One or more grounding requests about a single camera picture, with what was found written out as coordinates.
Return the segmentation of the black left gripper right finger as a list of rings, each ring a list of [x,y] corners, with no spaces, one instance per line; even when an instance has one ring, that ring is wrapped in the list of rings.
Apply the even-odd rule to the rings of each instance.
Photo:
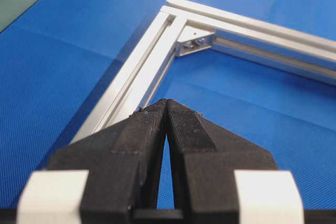
[[[264,148],[167,101],[174,197],[191,223],[304,223],[291,172]]]

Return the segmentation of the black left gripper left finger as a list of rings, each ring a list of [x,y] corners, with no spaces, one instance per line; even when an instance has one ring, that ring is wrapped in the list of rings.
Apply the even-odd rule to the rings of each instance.
[[[167,101],[58,149],[33,172],[17,207],[18,223],[130,223],[155,204]]]

